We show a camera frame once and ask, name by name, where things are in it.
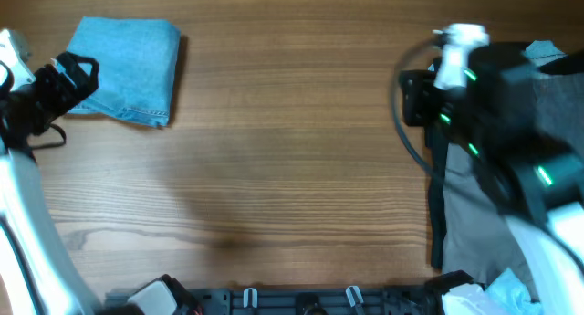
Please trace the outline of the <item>black garment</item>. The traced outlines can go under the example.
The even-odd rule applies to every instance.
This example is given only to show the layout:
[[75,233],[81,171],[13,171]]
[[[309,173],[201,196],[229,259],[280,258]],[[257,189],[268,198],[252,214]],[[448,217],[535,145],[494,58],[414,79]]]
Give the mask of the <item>black garment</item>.
[[[508,47],[523,52],[532,42],[507,42]],[[535,84],[538,109],[538,127],[583,153],[583,51],[580,49],[565,57],[547,63],[544,78]],[[430,180],[427,201],[432,228],[430,264],[446,269],[447,219],[443,182],[447,170],[450,142],[435,128],[424,130],[425,147],[430,150],[437,178]]]

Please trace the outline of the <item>grey trousers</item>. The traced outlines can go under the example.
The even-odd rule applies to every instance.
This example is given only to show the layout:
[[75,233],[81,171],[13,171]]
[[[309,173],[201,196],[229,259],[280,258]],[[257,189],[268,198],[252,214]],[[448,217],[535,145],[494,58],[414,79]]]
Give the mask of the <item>grey trousers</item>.
[[[537,126],[583,153],[583,75],[542,75],[535,81]],[[533,299],[537,289],[519,245],[472,174],[470,156],[449,144],[445,181],[477,201],[443,189],[446,234],[442,272],[462,270],[492,284],[506,269],[524,283]]]

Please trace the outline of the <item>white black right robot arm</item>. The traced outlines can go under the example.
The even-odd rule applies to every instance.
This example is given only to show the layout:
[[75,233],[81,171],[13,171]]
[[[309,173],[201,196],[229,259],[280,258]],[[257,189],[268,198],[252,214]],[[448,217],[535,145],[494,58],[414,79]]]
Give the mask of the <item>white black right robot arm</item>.
[[424,127],[438,148],[422,168],[443,188],[443,269],[490,284],[512,269],[547,314],[583,311],[583,56],[495,43],[470,52],[463,85],[398,61],[398,130]]

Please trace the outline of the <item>light blue cloth bottom right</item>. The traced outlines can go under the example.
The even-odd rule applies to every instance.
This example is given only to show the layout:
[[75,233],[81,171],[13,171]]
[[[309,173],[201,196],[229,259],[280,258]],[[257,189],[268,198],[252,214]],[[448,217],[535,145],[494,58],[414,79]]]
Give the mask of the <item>light blue cloth bottom right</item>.
[[487,296],[508,314],[543,315],[543,307],[533,301],[527,286],[511,268],[503,271],[485,290]]

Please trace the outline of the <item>light blue shirt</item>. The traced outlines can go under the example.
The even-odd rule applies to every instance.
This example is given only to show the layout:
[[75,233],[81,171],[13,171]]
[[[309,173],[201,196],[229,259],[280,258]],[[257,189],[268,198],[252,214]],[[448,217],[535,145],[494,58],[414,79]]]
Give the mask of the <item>light blue shirt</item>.
[[566,56],[566,54],[559,50],[550,40],[533,41],[524,50],[524,55],[537,67],[544,66],[549,62]]

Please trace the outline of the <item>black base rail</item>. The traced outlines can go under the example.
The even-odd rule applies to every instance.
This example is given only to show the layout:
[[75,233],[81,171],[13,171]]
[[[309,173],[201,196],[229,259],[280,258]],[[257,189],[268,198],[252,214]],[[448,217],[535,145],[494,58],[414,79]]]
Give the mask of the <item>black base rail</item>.
[[106,296],[107,314],[208,314],[208,315],[303,315],[303,314],[431,314],[445,315],[439,286],[397,286],[382,289],[185,289],[172,293],[176,306],[131,306],[130,293]]

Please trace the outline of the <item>light blue denim jeans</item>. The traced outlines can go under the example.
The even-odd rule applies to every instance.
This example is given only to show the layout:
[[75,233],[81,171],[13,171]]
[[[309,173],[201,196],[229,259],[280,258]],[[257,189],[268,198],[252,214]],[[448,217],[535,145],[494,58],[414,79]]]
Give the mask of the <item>light blue denim jeans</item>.
[[68,113],[166,126],[180,40],[167,20],[83,17],[67,51],[97,60],[99,87]]

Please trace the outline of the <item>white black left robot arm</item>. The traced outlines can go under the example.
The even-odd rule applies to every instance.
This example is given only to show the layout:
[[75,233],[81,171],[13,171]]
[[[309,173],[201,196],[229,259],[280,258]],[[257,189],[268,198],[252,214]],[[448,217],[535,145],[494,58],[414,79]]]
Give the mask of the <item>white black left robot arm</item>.
[[201,314],[203,305],[163,275],[118,306],[105,305],[75,268],[48,211],[31,144],[59,127],[101,84],[99,62],[69,51],[36,71],[15,31],[1,32],[1,275],[15,314]]

